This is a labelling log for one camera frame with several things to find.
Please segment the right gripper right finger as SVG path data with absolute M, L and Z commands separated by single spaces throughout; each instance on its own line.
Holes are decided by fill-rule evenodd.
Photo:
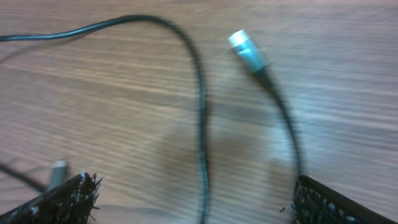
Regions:
M 299 224 L 397 224 L 307 175 L 298 177 L 286 210 Z

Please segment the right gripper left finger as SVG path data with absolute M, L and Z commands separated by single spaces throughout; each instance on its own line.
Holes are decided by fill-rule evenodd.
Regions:
M 1 224 L 87 224 L 102 178 L 86 172 L 1 215 Z

